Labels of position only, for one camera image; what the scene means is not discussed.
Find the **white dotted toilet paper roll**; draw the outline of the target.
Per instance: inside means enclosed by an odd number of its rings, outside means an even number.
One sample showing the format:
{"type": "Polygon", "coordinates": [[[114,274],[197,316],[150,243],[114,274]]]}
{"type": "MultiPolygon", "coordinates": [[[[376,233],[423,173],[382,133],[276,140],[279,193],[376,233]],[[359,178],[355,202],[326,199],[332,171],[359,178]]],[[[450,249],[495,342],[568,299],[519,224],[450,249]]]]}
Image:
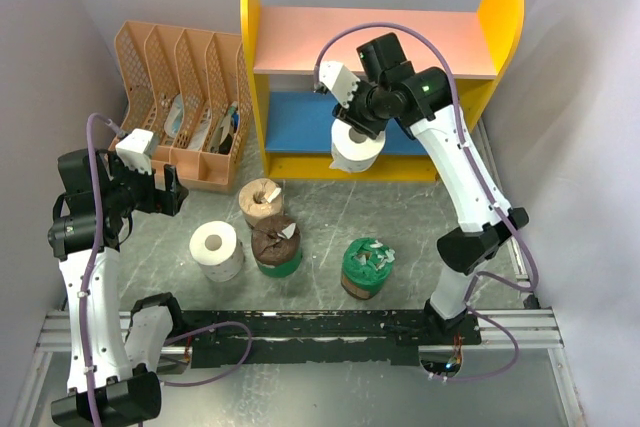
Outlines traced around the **white dotted toilet paper roll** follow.
{"type": "Polygon", "coordinates": [[[192,258],[213,282],[233,279],[244,265],[244,252],[235,228],[224,221],[199,226],[189,242],[192,258]]]}

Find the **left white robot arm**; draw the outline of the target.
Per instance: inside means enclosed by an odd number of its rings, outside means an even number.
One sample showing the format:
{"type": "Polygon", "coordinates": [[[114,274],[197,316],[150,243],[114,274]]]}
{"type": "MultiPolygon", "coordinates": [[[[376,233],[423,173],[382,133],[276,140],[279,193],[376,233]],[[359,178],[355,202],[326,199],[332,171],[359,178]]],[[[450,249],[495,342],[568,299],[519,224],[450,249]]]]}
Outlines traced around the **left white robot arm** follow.
{"type": "Polygon", "coordinates": [[[157,374],[163,345],[187,332],[177,299],[160,293],[135,303],[121,326],[117,277],[120,231],[134,211],[175,216],[188,195],[177,170],[128,167],[115,152],[80,149],[58,159],[63,193],[48,242],[66,288],[71,338],[67,393],[51,404],[58,426],[139,426],[161,411],[157,374]]]}

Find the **white floral toilet paper roll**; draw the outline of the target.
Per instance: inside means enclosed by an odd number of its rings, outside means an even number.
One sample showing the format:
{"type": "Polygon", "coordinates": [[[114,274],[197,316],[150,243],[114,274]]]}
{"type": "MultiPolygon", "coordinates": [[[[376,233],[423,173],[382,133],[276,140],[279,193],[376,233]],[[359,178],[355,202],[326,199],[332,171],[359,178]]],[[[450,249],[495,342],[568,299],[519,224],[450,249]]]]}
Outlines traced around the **white floral toilet paper roll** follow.
{"type": "Polygon", "coordinates": [[[385,143],[385,132],[371,139],[349,124],[335,119],[331,127],[332,162],[329,168],[349,174],[364,172],[374,164],[385,143]]]}

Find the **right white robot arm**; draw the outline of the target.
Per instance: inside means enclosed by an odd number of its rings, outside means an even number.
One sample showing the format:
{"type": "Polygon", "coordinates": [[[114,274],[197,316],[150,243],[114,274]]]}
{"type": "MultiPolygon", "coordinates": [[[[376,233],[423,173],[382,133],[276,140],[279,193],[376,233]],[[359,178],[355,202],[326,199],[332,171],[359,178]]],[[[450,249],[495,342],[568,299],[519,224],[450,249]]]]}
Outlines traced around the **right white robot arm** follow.
{"type": "Polygon", "coordinates": [[[337,101],[333,165],[346,172],[368,169],[375,157],[354,150],[382,143],[390,121],[428,154],[458,222],[436,243],[444,266],[424,308],[426,337],[443,345],[459,331],[479,268],[529,217],[524,208],[510,204],[482,162],[445,67],[416,71],[393,33],[359,46],[357,53],[364,79],[341,62],[321,61],[316,67],[317,85],[337,101]]]}

